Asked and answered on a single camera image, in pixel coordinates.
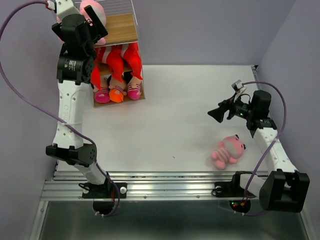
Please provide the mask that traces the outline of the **boy doll magenta pants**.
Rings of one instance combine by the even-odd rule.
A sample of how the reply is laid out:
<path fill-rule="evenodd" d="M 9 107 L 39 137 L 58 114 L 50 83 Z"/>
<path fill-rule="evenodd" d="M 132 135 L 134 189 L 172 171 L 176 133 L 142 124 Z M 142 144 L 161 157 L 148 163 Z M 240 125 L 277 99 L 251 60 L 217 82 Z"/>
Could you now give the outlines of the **boy doll magenta pants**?
<path fill-rule="evenodd" d="M 100 89 L 98 89 L 96 86 L 93 84 L 91 85 L 94 93 L 94 99 L 96 102 L 100 104 L 106 104 L 110 102 L 110 97 L 109 97 L 109 86 L 108 82 L 105 76 L 100 77 Z"/>

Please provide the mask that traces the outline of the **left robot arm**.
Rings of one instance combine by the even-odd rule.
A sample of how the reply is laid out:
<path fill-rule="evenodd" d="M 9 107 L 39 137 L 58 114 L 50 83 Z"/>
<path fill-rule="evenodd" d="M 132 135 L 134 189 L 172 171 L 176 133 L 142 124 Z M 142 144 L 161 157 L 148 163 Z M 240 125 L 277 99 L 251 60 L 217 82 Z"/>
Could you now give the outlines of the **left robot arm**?
<path fill-rule="evenodd" d="M 53 5 L 60 22 L 52 26 L 63 41 L 57 63 L 56 78 L 59 90 L 58 123 L 53 143 L 45 149 L 47 156 L 64 161 L 78 169 L 94 185 L 100 197 L 111 193 L 107 173 L 97 163 L 97 146 L 82 135 L 83 111 L 91 76 L 95 67 L 95 43 L 107 36 L 91 5 L 84 11 L 89 20 L 71 0 L 57 0 Z"/>

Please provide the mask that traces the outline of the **red shark plush mouth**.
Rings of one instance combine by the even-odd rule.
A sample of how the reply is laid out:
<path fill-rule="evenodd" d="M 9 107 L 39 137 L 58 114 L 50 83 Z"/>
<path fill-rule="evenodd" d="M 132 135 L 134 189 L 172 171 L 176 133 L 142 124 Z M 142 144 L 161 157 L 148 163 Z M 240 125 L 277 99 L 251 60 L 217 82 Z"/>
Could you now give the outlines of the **red shark plush mouth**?
<path fill-rule="evenodd" d="M 97 61 L 108 65 L 111 76 L 119 82 L 123 82 L 124 63 L 120 55 L 121 49 L 116 45 L 102 46 L 96 47 L 95 52 Z"/>

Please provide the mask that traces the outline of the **pink pig plush bottom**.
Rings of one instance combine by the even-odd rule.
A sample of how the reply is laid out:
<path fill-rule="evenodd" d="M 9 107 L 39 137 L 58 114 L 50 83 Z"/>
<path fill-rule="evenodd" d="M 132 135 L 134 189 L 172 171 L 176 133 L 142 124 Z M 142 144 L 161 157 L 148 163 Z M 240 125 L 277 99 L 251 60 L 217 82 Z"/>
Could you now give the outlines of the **pink pig plush bottom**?
<path fill-rule="evenodd" d="M 236 164 L 246 148 L 237 134 L 225 137 L 210 155 L 213 165 L 219 170 L 224 170 L 228 164 Z"/>

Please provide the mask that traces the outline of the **pink pig plush top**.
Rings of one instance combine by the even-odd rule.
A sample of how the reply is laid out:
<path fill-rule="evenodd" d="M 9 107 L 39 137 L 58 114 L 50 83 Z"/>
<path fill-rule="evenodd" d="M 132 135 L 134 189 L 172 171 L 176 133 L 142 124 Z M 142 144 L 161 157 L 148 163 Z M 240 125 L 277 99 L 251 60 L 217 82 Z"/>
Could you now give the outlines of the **pink pig plush top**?
<path fill-rule="evenodd" d="M 79 5 L 79 12 L 84 16 L 88 26 L 89 36 L 97 46 L 106 44 L 106 14 L 102 5 L 95 0 L 82 0 Z"/>

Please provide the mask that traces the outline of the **red whale plush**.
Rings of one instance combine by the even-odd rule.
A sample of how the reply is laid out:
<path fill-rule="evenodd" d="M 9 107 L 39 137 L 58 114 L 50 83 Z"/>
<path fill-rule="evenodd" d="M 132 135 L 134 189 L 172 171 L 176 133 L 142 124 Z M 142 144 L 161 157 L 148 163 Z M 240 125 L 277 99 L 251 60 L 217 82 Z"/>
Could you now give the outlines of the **red whale plush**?
<path fill-rule="evenodd" d="M 119 44 L 117 46 L 120 49 L 120 56 L 130 66 L 133 77 L 143 80 L 142 73 L 142 60 L 140 57 L 139 45 L 137 42 Z"/>

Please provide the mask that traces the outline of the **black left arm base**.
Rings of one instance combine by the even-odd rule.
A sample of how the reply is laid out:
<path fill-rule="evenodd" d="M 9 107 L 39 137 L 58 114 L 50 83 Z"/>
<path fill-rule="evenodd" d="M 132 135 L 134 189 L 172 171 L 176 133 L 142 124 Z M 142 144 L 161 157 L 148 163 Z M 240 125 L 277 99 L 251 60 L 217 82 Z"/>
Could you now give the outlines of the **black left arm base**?
<path fill-rule="evenodd" d="M 101 185 L 93 183 L 79 183 L 82 189 L 82 198 L 93 200 L 92 209 L 96 216 L 102 218 L 114 215 L 120 205 L 120 199 L 127 197 L 128 184 L 114 182 L 108 176 Z"/>

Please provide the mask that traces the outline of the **boy doll orange pants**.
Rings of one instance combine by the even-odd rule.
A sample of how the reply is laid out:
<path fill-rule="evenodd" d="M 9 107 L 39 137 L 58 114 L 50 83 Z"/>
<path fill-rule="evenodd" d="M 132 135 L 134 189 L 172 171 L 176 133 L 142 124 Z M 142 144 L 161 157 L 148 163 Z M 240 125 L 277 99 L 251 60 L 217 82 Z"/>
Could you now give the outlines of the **boy doll orange pants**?
<path fill-rule="evenodd" d="M 108 88 L 109 88 L 109 98 L 112 102 L 121 103 L 124 100 L 125 88 L 127 86 L 123 76 L 121 77 L 122 81 L 117 80 L 113 76 L 110 76 L 107 79 Z"/>

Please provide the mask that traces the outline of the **red plush corner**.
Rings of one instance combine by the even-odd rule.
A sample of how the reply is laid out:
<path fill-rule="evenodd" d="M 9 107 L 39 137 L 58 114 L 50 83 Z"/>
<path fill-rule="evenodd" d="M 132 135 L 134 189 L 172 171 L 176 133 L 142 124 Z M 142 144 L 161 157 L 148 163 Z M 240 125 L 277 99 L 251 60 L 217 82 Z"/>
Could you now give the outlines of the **red plush corner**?
<path fill-rule="evenodd" d="M 94 65 L 91 76 L 90 76 L 90 83 L 93 85 L 94 89 L 97 89 L 100 91 L 101 88 L 101 76 L 100 76 L 100 71 L 97 66 L 97 64 Z"/>

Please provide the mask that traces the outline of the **boy doll magenta striped shirt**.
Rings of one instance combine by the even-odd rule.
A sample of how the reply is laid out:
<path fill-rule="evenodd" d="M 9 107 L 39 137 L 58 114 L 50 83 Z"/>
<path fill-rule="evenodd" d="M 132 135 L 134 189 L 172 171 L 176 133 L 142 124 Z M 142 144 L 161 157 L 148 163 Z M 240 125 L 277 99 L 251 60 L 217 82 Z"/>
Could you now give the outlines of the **boy doll magenta striped shirt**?
<path fill-rule="evenodd" d="M 131 71 L 124 72 L 124 80 L 127 83 L 127 95 L 132 100 L 138 100 L 141 96 L 142 80 L 132 75 Z"/>

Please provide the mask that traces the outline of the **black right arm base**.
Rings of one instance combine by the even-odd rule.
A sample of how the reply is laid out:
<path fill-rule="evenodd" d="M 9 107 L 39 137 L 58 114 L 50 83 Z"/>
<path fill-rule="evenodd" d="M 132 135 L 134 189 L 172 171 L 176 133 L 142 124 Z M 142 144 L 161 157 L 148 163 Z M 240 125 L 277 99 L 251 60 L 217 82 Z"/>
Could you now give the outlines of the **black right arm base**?
<path fill-rule="evenodd" d="M 241 176 L 251 174 L 249 171 L 236 171 L 230 181 L 216 181 L 211 194 L 217 198 L 231 198 L 229 208 L 235 214 L 242 216 L 257 216 L 258 213 L 249 213 L 251 201 L 244 195 L 244 189 L 240 186 Z"/>

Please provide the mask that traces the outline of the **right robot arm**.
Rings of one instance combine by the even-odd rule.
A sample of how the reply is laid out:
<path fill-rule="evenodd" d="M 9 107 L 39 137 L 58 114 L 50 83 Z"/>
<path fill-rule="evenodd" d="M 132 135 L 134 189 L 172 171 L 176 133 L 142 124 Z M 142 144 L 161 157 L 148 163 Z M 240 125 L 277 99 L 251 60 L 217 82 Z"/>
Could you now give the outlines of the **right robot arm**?
<path fill-rule="evenodd" d="M 217 183 L 213 192 L 217 197 L 258 198 L 265 211 L 301 212 L 310 178 L 292 164 L 279 140 L 282 132 L 269 117 L 272 96 L 256 90 L 248 103 L 242 102 L 241 97 L 241 93 L 235 93 L 207 114 L 219 123 L 226 112 L 227 120 L 234 116 L 246 120 L 246 127 L 262 152 L 260 161 L 265 162 L 268 176 L 262 179 L 256 170 L 238 171 L 230 182 Z"/>

